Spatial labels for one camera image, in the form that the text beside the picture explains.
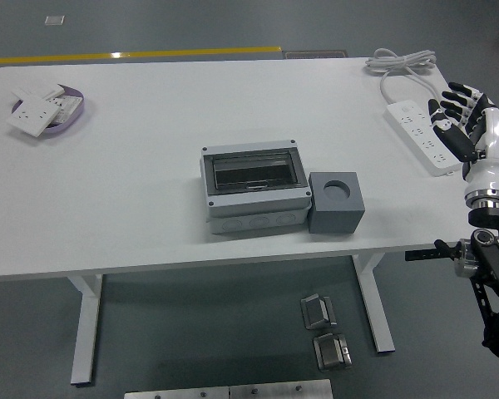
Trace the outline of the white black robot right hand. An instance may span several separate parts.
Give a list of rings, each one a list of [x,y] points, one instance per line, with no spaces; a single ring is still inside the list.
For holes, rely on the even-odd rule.
[[[488,198],[499,206],[499,108],[476,88],[448,84],[442,100],[428,101],[437,138],[462,162],[467,206]]]

